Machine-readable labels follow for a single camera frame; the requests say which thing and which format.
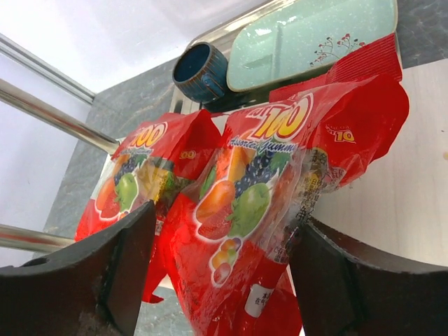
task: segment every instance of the white label sticker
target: white label sticker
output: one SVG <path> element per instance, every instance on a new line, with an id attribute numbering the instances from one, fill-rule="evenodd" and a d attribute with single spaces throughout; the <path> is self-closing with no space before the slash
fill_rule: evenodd
<path id="1" fill-rule="evenodd" d="M 163 225 L 163 222 L 161 220 L 157 219 L 155 222 L 155 235 L 156 236 L 160 236 L 160 233 L 162 231 L 162 225 Z"/>
<path id="2" fill-rule="evenodd" d="M 246 306 L 244 306 L 246 313 L 252 317 L 258 318 L 273 291 L 273 289 L 268 289 L 257 284 L 252 285 L 251 292 L 246 301 Z"/>

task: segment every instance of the chrome bar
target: chrome bar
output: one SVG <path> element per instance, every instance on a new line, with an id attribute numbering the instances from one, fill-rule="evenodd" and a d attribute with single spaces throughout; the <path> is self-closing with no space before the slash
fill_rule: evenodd
<path id="1" fill-rule="evenodd" d="M 48 79 L 51 83 L 67 91 L 71 95 L 92 105 L 95 93 L 83 87 L 80 83 L 64 75 L 28 50 L 0 34 L 0 53 L 5 54 L 17 63 Z"/>
<path id="2" fill-rule="evenodd" d="M 32 230 L 0 224 L 0 246 L 32 252 L 52 253 L 75 241 Z"/>
<path id="3" fill-rule="evenodd" d="M 199 35 L 188 44 L 187 49 L 198 42 L 209 42 L 215 45 L 219 39 L 225 38 L 232 33 L 238 33 L 243 28 L 245 28 L 245 26 L 251 24 L 252 22 L 255 22 L 256 20 L 267 14 L 282 9 L 283 7 L 289 6 L 295 1 L 297 0 L 266 1 L 265 3 L 262 3 L 261 5 L 248 10 L 245 13 L 242 13 L 241 15 L 238 15 L 237 17 L 234 17 L 233 19 L 224 22 L 223 24 L 220 24 L 219 26 Z"/>
<path id="4" fill-rule="evenodd" d="M 112 155 L 118 148 L 118 141 L 112 139 L 86 124 L 65 114 L 54 106 L 51 106 L 40 99 L 35 98 L 0 79 L 0 101 L 12 107 L 20 109 L 29 115 L 38 118 L 60 130 L 91 144 L 108 154 Z"/>

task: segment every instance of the metal frame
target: metal frame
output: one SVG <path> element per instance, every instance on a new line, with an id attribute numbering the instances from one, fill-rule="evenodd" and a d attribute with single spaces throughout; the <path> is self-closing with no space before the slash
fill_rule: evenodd
<path id="1" fill-rule="evenodd" d="M 0 100 L 112 155 L 118 141 L 0 79 Z"/>
<path id="2" fill-rule="evenodd" d="M 64 75 L 62 72 L 50 66 L 42 59 L 31 54 L 28 50 L 22 48 L 17 43 L 13 42 L 6 36 L 0 34 L 0 53 L 5 54 L 12 60 L 22 66 L 36 72 L 38 75 L 46 78 L 57 87 L 62 88 L 71 95 L 80 100 L 92 105 L 95 93 L 83 87 L 80 83 L 74 81 L 70 77 Z"/>
<path id="3" fill-rule="evenodd" d="M 0 246 L 10 249 L 52 253 L 74 242 L 73 239 L 53 234 L 0 224 Z"/>

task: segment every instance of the ceramic tray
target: ceramic tray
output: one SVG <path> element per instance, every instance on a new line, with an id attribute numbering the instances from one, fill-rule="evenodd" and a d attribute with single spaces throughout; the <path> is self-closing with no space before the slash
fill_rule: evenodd
<path id="1" fill-rule="evenodd" d="M 239 33 L 230 53 L 227 84 L 238 92 L 318 73 L 393 33 L 397 21 L 396 0 L 297 0 Z"/>

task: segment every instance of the grape illustration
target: grape illustration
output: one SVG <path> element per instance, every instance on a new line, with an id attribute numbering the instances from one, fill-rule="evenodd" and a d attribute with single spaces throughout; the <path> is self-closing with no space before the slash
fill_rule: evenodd
<path id="1" fill-rule="evenodd" d="M 115 183 L 115 185 L 118 185 L 121 176 L 127 173 L 132 173 L 137 168 L 137 166 L 140 166 L 143 163 L 144 160 L 146 160 L 146 155 L 140 154 L 130 157 L 128 161 L 123 163 L 118 173 L 113 177 L 113 182 Z"/>
<path id="2" fill-rule="evenodd" d="M 235 182 L 235 197 L 238 198 L 251 186 L 257 183 L 267 183 L 277 172 L 270 169 L 270 163 L 274 157 L 274 152 L 265 150 L 256 155 L 252 162 L 246 165 L 244 176 Z"/>

